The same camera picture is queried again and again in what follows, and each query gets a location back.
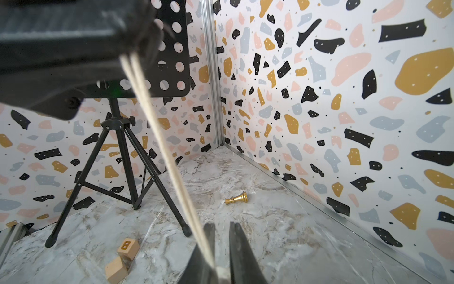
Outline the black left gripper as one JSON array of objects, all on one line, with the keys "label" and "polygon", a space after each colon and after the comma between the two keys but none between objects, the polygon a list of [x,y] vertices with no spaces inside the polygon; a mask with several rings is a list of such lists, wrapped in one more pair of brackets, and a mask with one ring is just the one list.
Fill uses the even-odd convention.
[{"label": "black left gripper", "polygon": [[122,55],[152,64],[155,18],[150,1],[2,1],[1,102],[73,119],[87,86],[123,77]]}]

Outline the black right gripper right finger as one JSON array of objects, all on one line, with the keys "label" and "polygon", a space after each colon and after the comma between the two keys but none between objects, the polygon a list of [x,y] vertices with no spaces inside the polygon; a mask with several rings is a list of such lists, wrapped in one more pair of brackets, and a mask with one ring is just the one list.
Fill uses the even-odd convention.
[{"label": "black right gripper right finger", "polygon": [[229,227],[229,262],[232,284],[267,284],[240,223]]}]

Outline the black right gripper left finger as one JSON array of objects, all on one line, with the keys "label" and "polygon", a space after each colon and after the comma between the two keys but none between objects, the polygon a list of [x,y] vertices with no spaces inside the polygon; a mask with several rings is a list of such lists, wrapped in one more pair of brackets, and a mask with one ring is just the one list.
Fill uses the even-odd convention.
[{"label": "black right gripper left finger", "polygon": [[[215,253],[215,225],[206,223],[203,227],[208,238],[212,255]],[[180,276],[178,284],[215,284],[216,269],[212,269],[205,261],[203,254],[196,246],[189,259],[188,265]]]}]

